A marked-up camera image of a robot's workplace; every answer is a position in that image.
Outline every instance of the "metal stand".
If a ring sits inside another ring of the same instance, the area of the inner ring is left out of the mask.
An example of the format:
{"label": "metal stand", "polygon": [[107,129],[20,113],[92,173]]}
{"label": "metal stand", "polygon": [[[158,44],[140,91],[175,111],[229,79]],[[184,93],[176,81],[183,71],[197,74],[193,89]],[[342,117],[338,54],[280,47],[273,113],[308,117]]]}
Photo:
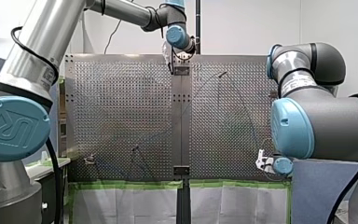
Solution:
{"label": "metal stand", "polygon": [[172,78],[172,142],[174,154],[180,156],[175,159],[173,175],[175,179],[183,181],[183,187],[177,191],[176,223],[191,223],[191,201],[190,201],[190,124],[192,106],[192,76],[190,60],[185,56],[181,59],[175,58],[174,77]]}

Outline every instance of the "vertical metal post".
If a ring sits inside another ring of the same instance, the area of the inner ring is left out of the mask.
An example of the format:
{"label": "vertical metal post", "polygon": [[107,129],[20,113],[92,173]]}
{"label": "vertical metal post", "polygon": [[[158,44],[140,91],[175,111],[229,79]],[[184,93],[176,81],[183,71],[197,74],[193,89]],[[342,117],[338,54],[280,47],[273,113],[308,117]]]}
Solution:
{"label": "vertical metal post", "polygon": [[196,0],[196,52],[201,54],[201,0]]}
{"label": "vertical metal post", "polygon": [[177,224],[191,223],[189,149],[192,77],[190,60],[187,59],[174,59],[174,76],[172,78],[173,156],[180,153],[180,160],[173,158],[173,174],[175,179],[183,181],[183,187],[177,191]]}

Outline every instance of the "blue joint cap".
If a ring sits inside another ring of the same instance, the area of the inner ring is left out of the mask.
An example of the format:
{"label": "blue joint cap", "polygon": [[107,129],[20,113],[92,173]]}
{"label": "blue joint cap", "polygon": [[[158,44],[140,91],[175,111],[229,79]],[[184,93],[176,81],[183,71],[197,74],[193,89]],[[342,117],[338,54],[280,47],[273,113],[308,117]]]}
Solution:
{"label": "blue joint cap", "polygon": [[185,0],[165,0],[165,4],[185,8]]}
{"label": "blue joint cap", "polygon": [[49,133],[50,119],[40,104],[19,96],[0,97],[0,161],[31,156]]}
{"label": "blue joint cap", "polygon": [[310,119],[293,99],[274,101],[271,130],[274,146],[283,156],[305,160],[313,154],[315,139]]}
{"label": "blue joint cap", "polygon": [[280,157],[272,164],[272,168],[278,175],[290,175],[293,172],[293,162],[286,157]]}
{"label": "blue joint cap", "polygon": [[177,49],[185,49],[188,45],[188,35],[179,25],[172,25],[167,30],[167,41]]}

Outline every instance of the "ur robot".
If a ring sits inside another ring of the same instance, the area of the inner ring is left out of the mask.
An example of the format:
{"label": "ur robot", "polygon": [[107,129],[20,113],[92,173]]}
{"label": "ur robot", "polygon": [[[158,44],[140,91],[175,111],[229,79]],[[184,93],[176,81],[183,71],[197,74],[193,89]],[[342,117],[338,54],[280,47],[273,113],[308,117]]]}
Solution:
{"label": "ur robot", "polygon": [[168,26],[171,46],[190,54],[195,51],[195,42],[186,33],[184,0],[166,0],[157,9],[126,0],[37,0],[0,72],[0,224],[42,223],[41,186],[30,181],[21,159],[48,141],[52,106],[48,91],[87,9],[133,23],[145,32]]}
{"label": "ur robot", "polygon": [[[271,108],[272,142],[283,157],[264,157],[261,150],[257,166],[287,175],[293,169],[288,158],[358,161],[358,94],[336,97],[346,72],[341,54],[322,43],[274,46],[267,67],[280,98]],[[356,181],[358,172],[338,196],[327,223]],[[349,220],[358,224],[358,183],[350,199]]]}

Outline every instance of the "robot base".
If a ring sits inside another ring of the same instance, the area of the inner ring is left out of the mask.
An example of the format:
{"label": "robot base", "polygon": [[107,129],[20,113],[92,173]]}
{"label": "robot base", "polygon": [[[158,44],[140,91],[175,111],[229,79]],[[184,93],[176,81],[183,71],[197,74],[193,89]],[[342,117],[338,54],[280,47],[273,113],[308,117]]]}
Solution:
{"label": "robot base", "polygon": [[0,224],[42,223],[42,190],[34,183],[18,198],[0,203]]}

